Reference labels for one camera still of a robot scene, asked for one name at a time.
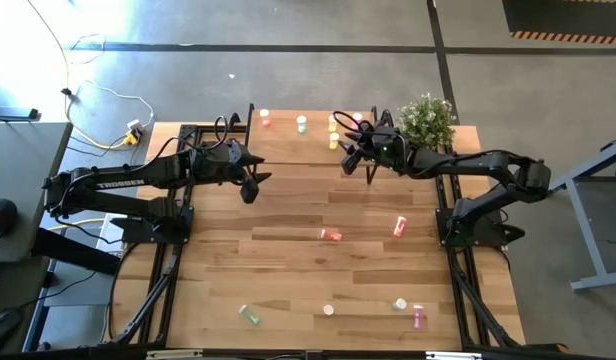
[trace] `caution tape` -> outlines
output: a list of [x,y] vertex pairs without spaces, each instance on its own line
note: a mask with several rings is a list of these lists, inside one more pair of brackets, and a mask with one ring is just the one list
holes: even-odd
[[[588,1],[588,0],[568,0],[568,1]],[[536,32],[536,31],[515,31],[515,32],[510,33],[510,36],[512,36],[515,39],[526,39],[526,40],[547,40],[547,41],[577,42],[577,43],[586,43],[586,44],[616,45],[616,36],[576,35],[576,34],[544,33],[544,32]]]
[[562,1],[572,1],[572,2],[597,2],[597,3],[606,3],[606,4],[616,4],[616,0],[562,0]]

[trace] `black robotic arm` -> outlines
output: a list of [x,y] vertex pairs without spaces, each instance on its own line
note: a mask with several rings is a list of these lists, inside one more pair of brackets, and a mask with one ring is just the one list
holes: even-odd
[[[168,142],[172,140],[184,141],[173,137]],[[125,214],[129,217],[113,220],[128,230],[124,241],[180,244],[190,233],[192,209],[182,208],[168,197],[144,200],[103,191],[145,185],[176,190],[187,185],[230,182],[241,186],[245,203],[252,203],[259,193],[258,183],[270,176],[256,173],[257,164],[264,159],[251,155],[234,139],[159,157],[167,143],[145,165],[78,168],[46,179],[46,211],[55,218],[83,210]]]
[[[355,147],[340,142],[346,151],[341,161],[344,172],[350,175],[361,160],[371,161],[374,169],[372,174],[368,173],[369,184],[378,166],[413,179],[430,179],[438,175],[483,175],[498,180],[500,184],[488,193],[476,199],[462,198],[457,201],[452,215],[447,219],[447,227],[464,238],[473,235],[479,220],[485,215],[516,201],[532,203],[548,195],[550,169],[543,164],[543,160],[534,160],[505,150],[458,155],[440,154],[421,148],[405,140],[399,129],[391,125],[392,118],[387,110],[380,121],[371,124],[362,120],[357,124],[358,129],[350,128],[340,121],[339,117],[344,116],[355,122],[348,114],[335,111],[333,116],[350,130],[346,136],[357,145]],[[510,166],[517,167],[514,173],[509,170]],[[515,231],[508,242],[518,237],[519,232]]]

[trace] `concrete floor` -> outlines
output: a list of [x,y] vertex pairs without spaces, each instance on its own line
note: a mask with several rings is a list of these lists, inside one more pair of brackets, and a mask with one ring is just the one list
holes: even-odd
[[[103,33],[109,41],[164,44],[433,45],[425,0],[34,3],[65,44]],[[446,46],[588,46],[511,39],[498,0],[437,0],[437,6]],[[453,55],[448,62],[460,121],[478,126],[484,148],[544,158],[557,176],[616,138],[616,57]],[[46,121],[62,119],[63,62],[25,2],[0,2],[0,70],[1,105],[34,106]],[[80,79],[143,96],[158,121],[245,115],[249,102],[394,111],[421,93],[442,96],[437,61],[429,54],[107,52],[72,65],[73,88]],[[87,84],[79,98],[71,116],[101,142],[148,116],[141,104]],[[143,150],[133,162],[143,161]],[[123,162],[130,153],[93,158],[68,151],[62,168]],[[616,357],[616,286],[577,295],[570,290],[569,281],[594,271],[567,196],[507,210],[510,223],[527,232],[509,253],[526,341]],[[611,252],[616,268],[616,245]],[[43,340],[56,347],[96,343],[101,309],[54,308]],[[82,326],[67,338],[59,330],[69,320]]]

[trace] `white bottle cap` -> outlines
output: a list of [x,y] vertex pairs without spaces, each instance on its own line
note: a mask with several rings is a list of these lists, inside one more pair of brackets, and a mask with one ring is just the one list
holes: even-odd
[[395,301],[393,303],[393,306],[395,307],[395,309],[397,310],[404,310],[406,308],[406,300],[399,298],[397,299],[397,301]]
[[324,314],[330,316],[335,313],[335,308],[332,305],[324,306]]

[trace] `green plant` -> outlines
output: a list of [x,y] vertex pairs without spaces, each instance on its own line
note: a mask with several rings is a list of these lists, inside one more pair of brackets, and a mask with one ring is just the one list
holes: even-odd
[[399,109],[397,126],[401,134],[414,144],[436,150],[439,145],[450,145],[455,130],[452,105],[430,94],[422,95],[417,103]]

